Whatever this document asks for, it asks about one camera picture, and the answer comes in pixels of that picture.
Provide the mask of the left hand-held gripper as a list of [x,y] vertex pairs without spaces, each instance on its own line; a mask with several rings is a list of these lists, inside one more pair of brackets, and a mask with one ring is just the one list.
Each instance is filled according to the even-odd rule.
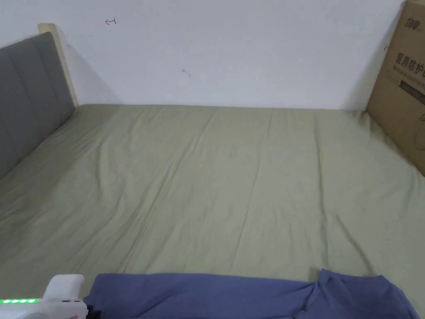
[[41,298],[2,299],[2,319],[100,319],[101,311],[93,310],[79,298],[84,276],[55,275]]

